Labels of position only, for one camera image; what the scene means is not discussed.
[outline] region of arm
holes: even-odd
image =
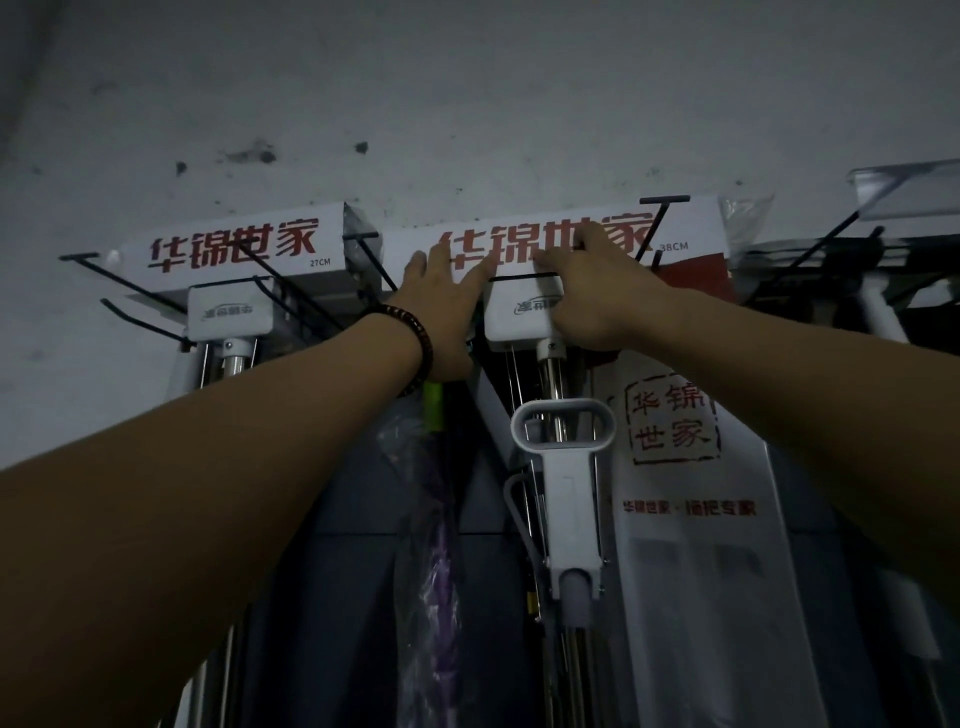
[[[697,382],[793,452],[834,505],[960,613],[960,359],[670,288],[599,226],[540,264],[564,280],[558,329],[634,349]],[[624,302],[632,302],[624,309]]]
[[[391,303],[430,335],[432,378],[468,374],[494,266],[455,285],[442,245],[407,266]],[[0,474],[0,723],[160,716],[419,365],[413,332],[373,314]]]

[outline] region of dark spot on wall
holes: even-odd
[[[98,84],[94,84],[90,87],[91,96],[99,96],[105,91],[115,91],[119,86],[115,81],[101,81]]]
[[[231,164],[249,164],[252,161],[273,164],[276,161],[274,145],[260,137],[254,139],[247,149],[241,149],[239,152],[221,152],[220,155]]]

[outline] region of metal lever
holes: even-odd
[[[560,443],[532,443],[527,439],[524,425],[537,415],[566,416],[572,421],[581,412],[599,419],[600,439]],[[592,598],[600,598],[603,559],[597,545],[593,457],[613,442],[616,434],[613,413],[603,402],[587,398],[532,400],[516,409],[510,425],[516,445],[543,461],[551,594],[560,599],[564,574],[581,571],[589,578]]]

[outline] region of person's right arm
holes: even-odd
[[[960,614],[960,358],[671,288],[584,226],[554,321],[586,349],[674,368],[791,451],[833,504]]]

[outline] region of forearm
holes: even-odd
[[[419,362],[403,324],[371,316],[4,473],[0,715],[165,709]]]
[[[672,313],[653,328],[638,324],[640,351],[790,449],[838,507],[911,567],[957,553],[958,359],[692,291],[669,295]]]

